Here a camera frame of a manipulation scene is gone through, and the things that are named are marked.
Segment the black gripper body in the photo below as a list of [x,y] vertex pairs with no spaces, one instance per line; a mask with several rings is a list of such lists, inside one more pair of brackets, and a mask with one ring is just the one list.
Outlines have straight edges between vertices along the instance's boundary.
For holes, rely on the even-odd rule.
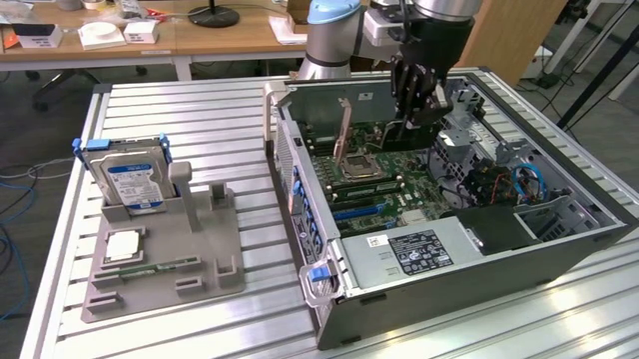
[[408,41],[399,47],[403,63],[420,65],[444,79],[459,62],[474,28],[474,19],[448,22],[423,18],[410,22]]

